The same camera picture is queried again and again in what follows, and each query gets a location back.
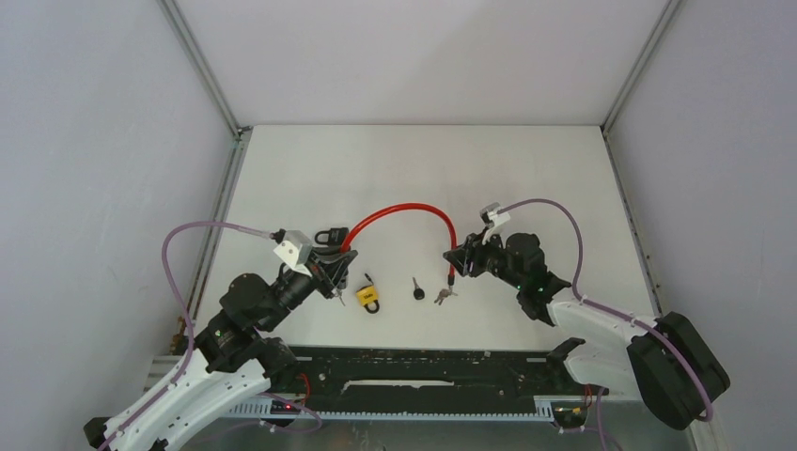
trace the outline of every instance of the white bracket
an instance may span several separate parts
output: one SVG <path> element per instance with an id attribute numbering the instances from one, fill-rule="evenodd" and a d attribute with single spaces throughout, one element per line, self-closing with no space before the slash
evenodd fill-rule
<path id="1" fill-rule="evenodd" d="M 650 326 L 656 324 L 651 315 L 623 313 Z M 554 296 L 548 314 L 557 327 L 586 342 L 565 359 L 565 368 L 575 381 L 607 387 L 629 399 L 642 398 L 626 348 L 632 338 L 646 333 L 644 329 L 587 306 L 567 291 Z"/>
<path id="2" fill-rule="evenodd" d="M 498 211 L 500 209 L 501 204 L 493 202 L 479 211 L 479 216 L 482 221 L 484 221 L 485 226 L 487 226 L 487 230 L 484 231 L 484 238 L 481 239 L 482 244 L 487 244 L 491 236 L 501 233 L 504 224 L 508 223 L 511 219 L 507 212 L 499 214 Z"/>
<path id="3" fill-rule="evenodd" d="M 285 232 L 282 242 L 276 245 L 274 253 L 285 262 L 293 272 L 311 275 L 305 266 L 310 251 L 313 250 L 313 241 L 299 230 Z"/>
<path id="4" fill-rule="evenodd" d="M 180 363 L 149 391 L 119 415 L 105 422 L 106 436 L 112 434 L 141 406 L 164 388 L 160 399 L 149 406 L 110 442 L 110 449 L 138 451 L 150 449 L 161 439 L 169 442 L 167 450 L 178 450 L 199 430 L 227 412 L 241 401 L 268 390 L 271 382 L 263 377 L 265 371 L 257 360 L 244 364 L 235 373 L 208 373 L 208 362 L 199 350 L 194 350 L 185 374 L 172 383 Z"/>

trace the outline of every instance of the metal frame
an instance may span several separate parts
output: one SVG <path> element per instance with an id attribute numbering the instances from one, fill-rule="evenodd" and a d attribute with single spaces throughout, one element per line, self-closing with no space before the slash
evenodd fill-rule
<path id="1" fill-rule="evenodd" d="M 232 135 L 236 140 L 235 146 L 230 152 L 229 159 L 227 160 L 227 165 L 219 189 L 219 194 L 217 195 L 213 207 L 213 214 L 212 214 L 213 220 L 221 221 L 224 220 L 227 216 L 227 211 L 229 209 L 229 204 L 231 202 L 232 194 L 234 192 L 235 183 L 241 171 L 243 156 L 245 154 L 246 147 L 248 146 L 249 138 L 251 137 L 251 127 L 243 129 L 242 125 L 235 118 L 235 115 L 233 114 L 227 102 L 227 99 L 224 96 L 222 88 L 219 86 L 218 80 L 216 79 L 215 75 L 211 70 L 210 64 L 208 63 L 206 57 L 203 55 L 199 47 L 199 44 L 197 43 L 196 38 L 193 32 L 191 31 L 191 28 L 189 27 L 185 19 L 185 16 L 183 15 L 182 10 L 180 9 L 180 6 L 178 5 L 178 0 L 158 0 L 158 3 L 160 4 L 164 12 L 164 16 L 172 26 L 172 29 L 174 30 L 177 39 L 180 41 L 180 45 L 182 46 L 183 51 L 186 53 L 186 56 L 189 58 L 192 66 L 195 68 L 196 74 L 198 75 L 200 82 L 207 90 L 209 96 L 211 96 L 214 105 L 219 110 L 220 115 L 224 119 L 230 132 L 232 133 Z M 606 150 L 608 152 L 610 159 L 610 164 L 612 165 L 612 169 L 615 173 L 615 179 L 617 181 L 617 189 L 620 192 L 620 196 L 623 202 L 623 207 L 626 211 L 626 217 L 628 218 L 629 227 L 633 233 L 634 244 L 637 250 L 640 263 L 642 264 L 645 270 L 646 281 L 650 289 L 650 299 L 651 302 L 654 304 L 654 307 L 660 313 L 663 311 L 663 309 L 662 309 L 662 302 L 659 298 L 659 293 L 657 292 L 656 289 L 658 286 L 653 282 L 653 275 L 651 273 L 651 269 L 649 266 L 649 256 L 647 256 L 645 251 L 643 250 L 642 239 L 639 236 L 638 227 L 636 225 L 636 221 L 633 218 L 633 213 L 628 200 L 628 196 L 626 195 L 626 191 L 623 188 L 622 180 L 617 170 L 617 164 L 614 159 L 611 143 L 608 139 L 608 136 L 609 133 L 614 128 L 614 126 L 616 125 L 617 118 L 623 111 L 626 101 L 632 94 L 634 88 L 637 86 L 641 75 L 644 73 L 646 67 L 650 64 L 650 61 L 652 60 L 656 50 L 659 48 L 662 39 L 665 35 L 665 32 L 669 29 L 674 19 L 677 17 L 684 3 L 685 3 L 684 0 L 667 1 L 667 4 L 664 6 L 659 19 L 657 20 L 656 24 L 653 26 L 653 29 L 650 31 L 648 39 L 645 41 L 639 56 L 634 61 L 631 71 L 629 72 L 628 76 L 623 82 L 622 87 L 617 93 L 617 96 L 613 101 L 612 106 L 607 112 L 606 118 L 601 125 L 601 129 L 604 136 L 604 142 L 606 145 Z M 194 270 L 195 277 L 193 279 L 194 282 L 192 285 L 191 295 L 190 295 L 189 305 L 190 306 L 192 305 L 194 308 L 192 313 L 193 318 L 195 318 L 198 304 L 201 300 L 205 284 L 207 283 L 208 273 L 210 271 L 213 257 L 215 255 L 215 251 L 218 246 L 220 235 L 221 234 L 218 230 L 210 229 L 206 232 L 202 242 L 202 248 L 201 248 L 202 252 L 195 265 L 195 270 Z M 159 374 L 160 366 L 170 365 L 169 360 L 170 360 L 169 357 L 155 358 L 148 379 L 148 388 L 161 378 L 161 374 Z M 698 451 L 727 449 L 727 444 L 725 443 L 724 440 L 722 440 L 723 434 L 720 425 L 693 424 L 690 427 L 690 431 L 692 432 L 691 435 L 693 437 L 692 445 Z"/>
<path id="2" fill-rule="evenodd" d="M 251 138 L 251 129 L 242 131 L 229 154 L 227 167 L 219 186 L 219 193 L 213 204 L 211 216 L 213 221 L 224 221 L 227 218 L 229 204 L 232 202 L 232 194 L 235 192 L 235 184 L 238 182 L 238 176 L 241 173 L 243 157 L 246 154 L 246 148 L 249 146 Z M 196 320 L 199 303 L 205 292 L 205 286 L 208 284 L 208 276 L 210 275 L 213 259 L 216 256 L 219 240 L 221 240 L 221 234 L 222 230 L 219 227 L 208 227 L 202 240 L 201 252 L 194 266 L 193 284 L 188 296 L 188 310 L 193 320 Z"/>
<path id="3" fill-rule="evenodd" d="M 672 24 L 684 3 L 685 0 L 667 1 L 667 4 L 662 10 L 662 14 L 659 16 L 659 20 L 656 21 L 655 25 L 653 25 L 653 29 L 650 31 L 648 40 L 646 40 L 645 45 L 642 46 L 642 51 L 639 53 L 636 61 L 634 61 L 631 72 L 629 72 L 625 82 L 623 82 L 620 91 L 617 93 L 615 101 L 612 103 L 611 108 L 609 108 L 609 113 L 606 115 L 606 119 L 601 125 L 604 136 L 612 131 L 612 127 L 615 126 L 617 117 L 619 116 L 620 112 L 622 112 L 626 100 L 628 99 L 629 95 L 631 95 L 633 89 L 636 87 L 636 84 L 639 82 L 639 77 L 642 75 L 642 72 L 645 70 L 648 64 L 650 64 L 650 60 L 652 59 L 656 49 L 659 48 L 662 38 L 664 37 L 664 32 L 669 29 L 670 24 Z"/>
<path id="4" fill-rule="evenodd" d="M 292 398 L 292 394 L 277 394 L 280 397 Z M 380 413 L 380 412 L 324 412 L 316 411 L 323 420 L 347 421 L 534 421 L 551 423 L 554 411 L 551 401 L 539 401 L 536 412 L 526 413 Z M 221 416 L 221 418 L 246 418 L 250 420 L 292 420 L 295 418 L 311 418 L 306 414 L 272 413 L 273 400 L 270 397 L 250 397 Z"/>
<path id="5" fill-rule="evenodd" d="M 219 86 L 219 82 L 216 80 L 215 75 L 213 75 L 208 60 L 205 58 L 205 55 L 202 54 L 199 44 L 196 43 L 194 33 L 191 32 L 191 28 L 185 21 L 185 16 L 182 14 L 182 9 L 180 9 L 177 0 L 158 0 L 158 3 L 161 5 L 164 16 L 169 21 L 172 30 L 174 30 L 177 39 L 180 41 L 182 50 L 185 52 L 185 55 L 188 56 L 191 65 L 194 66 L 196 74 L 199 75 L 199 81 L 202 82 L 202 85 L 207 89 L 208 94 L 211 96 L 213 103 L 227 123 L 232 135 L 236 139 L 239 138 L 241 135 L 241 125 L 238 123 L 238 119 L 235 118 L 235 115 L 232 114 L 232 110 L 229 108 L 229 103 L 227 103 L 227 99 L 225 99 L 222 88 Z"/>

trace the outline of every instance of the purple cable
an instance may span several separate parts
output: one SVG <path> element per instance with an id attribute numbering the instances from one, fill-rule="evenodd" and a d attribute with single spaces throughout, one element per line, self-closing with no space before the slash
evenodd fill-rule
<path id="1" fill-rule="evenodd" d="M 562 428 L 561 431 L 564 434 L 578 434 L 578 433 L 584 433 L 584 432 L 594 432 L 596 434 L 601 435 L 601 432 L 597 428 L 590 428 L 590 427 L 568 428 L 568 429 Z M 620 446 L 620 443 L 617 441 L 616 438 L 612 437 L 610 434 L 605 433 L 605 432 L 603 433 L 603 435 L 606 437 L 606 440 L 608 440 L 609 443 L 611 443 L 611 444 L 613 444 L 615 446 L 615 448 L 617 448 L 619 451 L 623 451 L 622 446 Z"/>
<path id="2" fill-rule="evenodd" d="M 269 232 L 264 232 L 262 230 L 256 230 L 254 228 L 246 227 L 243 225 L 237 225 L 232 223 L 225 223 L 221 221 L 196 221 L 193 223 L 183 224 L 176 227 L 174 230 L 169 232 L 166 235 L 164 240 L 164 245 L 161 247 L 161 261 L 164 264 L 164 272 L 166 273 L 166 279 L 169 282 L 169 286 L 172 288 L 172 293 L 174 293 L 175 299 L 177 303 L 180 305 L 180 312 L 182 313 L 182 318 L 185 320 L 185 327 L 188 331 L 188 350 L 185 352 L 185 358 L 182 360 L 180 364 L 180 368 L 178 368 L 177 373 L 175 373 L 174 377 L 169 381 L 171 383 L 176 383 L 180 376 L 185 373 L 185 368 L 191 362 L 191 351 L 194 349 L 194 324 L 191 322 L 191 316 L 188 313 L 188 307 L 185 305 L 185 301 L 182 299 L 180 295 L 180 290 L 177 288 L 177 283 L 174 280 L 174 276 L 172 275 L 172 270 L 169 268 L 169 259 L 167 255 L 167 251 L 169 249 L 169 243 L 172 241 L 175 235 L 180 233 L 183 230 L 195 227 L 222 227 L 222 228 L 232 228 L 234 230 L 238 230 L 239 232 L 243 232 L 249 235 L 255 235 L 256 237 L 261 238 L 270 238 L 271 234 Z M 153 397 L 151 397 L 147 402 L 144 403 L 137 411 L 133 412 L 130 417 L 125 420 L 117 430 L 113 431 L 111 435 L 102 442 L 97 451 L 102 451 L 103 449 L 107 448 L 111 442 L 117 437 L 117 433 L 119 431 L 123 431 L 127 428 L 130 424 L 133 423 L 142 413 L 144 413 L 149 406 L 155 403 L 158 399 L 160 399 L 166 392 L 168 391 L 168 387 L 165 386 L 161 390 L 158 391 Z"/>
<path id="3" fill-rule="evenodd" d="M 598 392 L 598 400 L 595 401 L 595 416 L 597 416 L 598 420 L 598 437 L 601 439 L 601 449 L 606 451 L 606 433 L 603 431 L 603 415 L 601 414 L 601 400 L 603 399 L 603 393 L 606 392 L 605 388 L 601 388 Z"/>
<path id="4" fill-rule="evenodd" d="M 683 354 L 680 353 L 680 351 L 675 347 L 675 345 L 673 345 L 664 335 L 660 334 L 658 331 L 648 326 L 644 322 L 638 319 L 634 319 L 630 315 L 626 315 L 612 307 L 609 307 L 608 305 L 603 305 L 602 303 L 596 303 L 595 301 L 587 299 L 584 295 L 582 295 L 578 291 L 578 279 L 581 276 L 581 268 L 584 264 L 584 240 L 582 239 L 581 236 L 581 228 L 579 228 L 578 223 L 576 223 L 575 218 L 573 218 L 573 215 L 570 214 L 568 209 L 566 209 L 562 204 L 551 199 L 531 198 L 514 203 L 504 209 L 500 209 L 498 211 L 498 214 L 517 209 L 518 207 L 527 204 L 553 205 L 554 207 L 557 207 L 563 213 L 565 213 L 565 216 L 567 216 L 568 219 L 570 220 L 570 223 L 573 226 L 573 230 L 575 231 L 575 238 L 578 241 L 578 260 L 575 265 L 575 273 L 573 274 L 573 281 L 572 281 L 572 292 L 573 295 L 575 295 L 576 299 L 580 300 L 586 305 L 589 305 L 592 308 L 601 310 L 604 313 L 608 313 L 609 315 L 615 316 L 625 321 L 629 321 L 631 324 L 641 327 L 646 332 L 653 335 L 657 340 L 659 340 L 664 345 L 664 347 L 667 348 L 667 350 L 669 350 L 673 354 L 673 356 L 675 356 L 676 360 L 678 360 L 678 363 L 681 365 L 681 367 L 683 367 L 684 371 L 686 371 L 686 374 L 689 376 L 689 379 L 692 380 L 692 383 L 695 385 L 697 392 L 700 394 L 700 398 L 702 399 L 703 404 L 706 406 L 706 415 L 698 416 L 697 419 L 703 422 L 710 421 L 714 417 L 714 408 L 711 405 L 711 399 L 709 398 L 709 394 L 708 392 L 706 392 L 706 387 L 704 387 L 703 383 L 700 382 L 700 378 L 695 373 L 695 370 L 692 368 L 691 365 L 689 365 L 689 362 L 687 362 L 686 358 L 683 356 Z M 601 416 L 599 414 L 598 424 L 600 423 L 601 423 Z"/>
<path id="5" fill-rule="evenodd" d="M 265 397 L 270 397 L 271 399 L 275 399 L 275 400 L 277 400 L 279 402 L 282 402 L 283 404 L 287 404 L 287 405 L 291 406 L 292 408 L 296 409 L 297 411 L 307 413 L 308 415 L 312 416 L 316 420 L 316 426 L 314 426 L 312 428 L 307 428 L 307 429 L 283 428 L 281 426 L 273 425 L 271 423 L 266 423 L 266 425 L 269 425 L 269 428 L 274 428 L 276 430 L 279 430 L 280 432 L 285 432 L 285 433 L 288 433 L 288 434 L 309 434 L 310 432 L 315 432 L 315 431 L 319 430 L 321 428 L 321 426 L 323 425 L 323 422 L 321 421 L 321 417 L 317 413 L 315 413 L 314 411 L 308 409 L 307 407 L 305 407 L 302 404 L 296 404 L 296 403 L 294 403 L 292 401 L 288 401 L 287 399 L 285 399 L 283 397 L 278 397 L 277 395 L 274 395 L 274 394 L 271 394 L 271 393 L 267 393 L 267 392 L 263 392 L 263 393 L 261 393 L 261 395 L 265 396 Z M 213 434 L 211 436 L 205 437 L 204 439 L 197 440 L 196 442 L 197 443 L 213 442 L 215 440 L 219 440 L 220 438 L 222 438 L 223 436 L 227 435 L 229 432 L 232 432 L 233 430 L 241 429 L 241 428 L 249 428 L 250 426 L 260 426 L 260 422 L 259 421 L 245 421 L 243 423 L 239 423 L 237 425 L 231 426 L 231 427 L 229 427 L 229 428 L 227 428 L 227 429 L 225 429 L 225 430 L 223 430 L 221 432 L 218 432 L 218 433 Z"/>

